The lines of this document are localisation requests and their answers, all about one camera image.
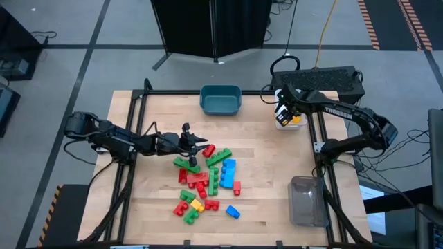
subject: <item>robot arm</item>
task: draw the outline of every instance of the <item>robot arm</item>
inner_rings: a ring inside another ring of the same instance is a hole
[[[112,158],[117,158],[121,163],[129,163],[132,152],[138,152],[144,156],[181,154],[189,157],[191,166],[195,166],[195,155],[207,147],[197,146],[196,143],[207,140],[189,133],[189,128],[189,124],[185,123],[181,136],[175,133],[160,133],[157,130],[156,133],[140,136],[108,120],[100,120],[92,113],[77,111],[68,117],[64,135],[74,140],[88,141],[94,150],[98,147],[105,148]]]
[[[319,91],[301,91],[285,85],[279,92],[278,99],[275,112],[283,105],[286,107],[276,117],[282,126],[287,125],[294,116],[299,116],[301,113],[310,115],[316,112],[330,113],[357,123],[362,130],[361,135],[341,141],[336,139],[325,141],[320,154],[329,159],[336,159],[347,151],[359,152],[366,147],[386,150],[398,133],[397,128],[389,120],[377,115],[373,110],[328,99]]]

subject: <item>wooden tabletop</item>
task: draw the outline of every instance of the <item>wooden tabletop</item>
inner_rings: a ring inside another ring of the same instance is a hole
[[[337,98],[335,92],[325,94]],[[130,96],[130,91],[114,92],[107,119],[115,125],[125,126]],[[264,98],[272,101],[273,96]],[[311,176],[314,157],[308,126],[298,131],[279,131],[275,127],[273,110],[273,105],[263,103],[259,96],[244,95],[236,116],[206,116],[199,106],[198,95],[149,95],[142,130],[157,121],[160,132],[181,133],[182,124],[189,122],[190,131],[209,139],[216,151],[232,150],[232,158],[237,161],[235,180],[242,182],[242,194],[234,196],[232,190],[219,188],[217,196],[208,197],[221,202],[219,211],[204,211],[193,225],[188,225],[183,217],[172,213],[180,201],[180,190],[188,190],[187,185],[178,183],[179,168],[172,164],[177,155],[140,155],[136,163],[125,243],[183,244],[183,240],[189,239],[192,245],[274,246],[277,240],[286,246],[327,245],[324,228],[294,226],[289,222],[288,183],[293,176]],[[317,117],[314,119],[321,141]],[[329,138],[347,138],[343,119],[325,114],[325,123]],[[340,159],[352,163],[350,156]],[[201,154],[197,160],[202,171],[207,172]],[[109,161],[109,155],[99,156],[95,172]],[[78,239],[87,237],[109,209],[116,168],[116,165],[111,166],[92,185]],[[343,211],[371,241],[355,169],[343,163],[336,163],[334,168]],[[239,210],[239,219],[225,213],[228,205]],[[335,214],[332,210],[330,212],[335,240],[340,241]],[[120,214],[117,214],[115,228],[119,219]]]

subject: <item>blue bowl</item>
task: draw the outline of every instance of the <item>blue bowl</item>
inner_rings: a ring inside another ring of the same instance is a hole
[[[241,105],[238,86],[206,85],[200,90],[200,106],[206,115],[235,115]]]

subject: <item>lego brick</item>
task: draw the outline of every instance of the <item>lego brick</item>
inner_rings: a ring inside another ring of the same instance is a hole
[[[199,182],[202,182],[203,185],[206,187],[209,185],[208,172],[188,174],[186,176],[186,181],[188,182],[189,188],[195,187],[195,184]]]
[[[188,204],[185,201],[180,201],[180,203],[177,205],[177,207],[172,211],[178,216],[182,216],[184,211],[188,209]]]
[[[217,189],[219,187],[219,183],[218,183],[219,176],[218,176],[218,173],[219,173],[219,169],[216,168],[216,167],[212,166],[209,169],[209,190],[208,190],[208,194],[210,196],[214,196],[214,195],[218,194],[218,189]]]
[[[213,154],[214,150],[215,150],[215,146],[209,145],[208,147],[206,147],[206,149],[203,150],[202,154],[204,157],[209,158],[210,155]]]
[[[191,202],[191,207],[199,212],[203,212],[205,210],[205,207],[197,199],[194,199]]]
[[[180,191],[180,199],[191,203],[195,199],[195,194],[189,192],[188,190],[181,190]]]
[[[214,210],[217,211],[219,209],[220,202],[213,200],[205,200],[205,210]]]
[[[230,149],[224,149],[222,151],[217,152],[217,154],[211,156],[206,159],[206,165],[208,167],[213,166],[214,164],[223,161],[224,159],[232,156],[232,151]]]
[[[189,225],[192,225],[194,223],[194,220],[199,218],[200,214],[193,208],[191,208],[191,211],[183,218],[183,220],[188,223]]]
[[[234,195],[239,196],[242,190],[242,184],[239,181],[234,182]]]
[[[188,171],[185,168],[180,169],[179,173],[179,183],[187,183],[186,176],[188,175]]]
[[[226,188],[233,188],[234,175],[235,175],[235,160],[226,159],[223,161],[223,167],[221,168],[220,186]]]
[[[231,205],[226,209],[226,212],[236,219],[240,217],[240,213]]]
[[[177,167],[182,167],[182,168],[187,169],[188,171],[190,171],[192,173],[199,173],[200,172],[200,166],[196,165],[195,167],[191,167],[189,165],[189,162],[184,160],[184,159],[182,159],[181,157],[175,158],[174,161],[172,161],[172,162]]]
[[[205,191],[205,186],[203,185],[203,182],[196,183],[195,187],[197,188],[200,198],[204,199],[207,197],[207,194]]]

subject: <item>yellow lego brick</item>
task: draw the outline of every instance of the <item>yellow lego brick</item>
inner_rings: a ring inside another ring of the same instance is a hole
[[[191,202],[191,207],[199,212],[203,212],[205,210],[205,207],[197,199],[194,199]]]
[[[292,122],[294,123],[294,124],[298,124],[299,122],[301,122],[302,121],[302,116],[294,116],[293,118],[292,118]]]

